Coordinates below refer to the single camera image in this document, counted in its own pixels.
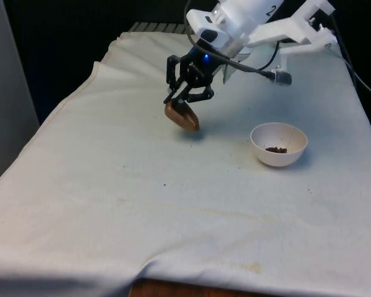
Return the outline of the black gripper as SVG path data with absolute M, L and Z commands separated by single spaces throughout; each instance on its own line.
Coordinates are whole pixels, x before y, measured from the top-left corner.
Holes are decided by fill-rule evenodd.
M 203 40 L 199 40 L 191 50 L 184 56 L 172 55 L 166 62 L 166 83 L 169 86 L 169 95 L 163 103 L 181 105 L 210 100 L 214 96 L 210 84 L 219 69 L 224 65 L 220 59 L 213 57 L 213 54 L 222 56 L 213 47 Z M 176 79 L 176 66 L 179 66 L 179 78 Z M 174 94 L 179 90 L 183 82 L 188 85 L 177 97 Z M 192 87 L 205 87 L 202 93 L 191 93 Z

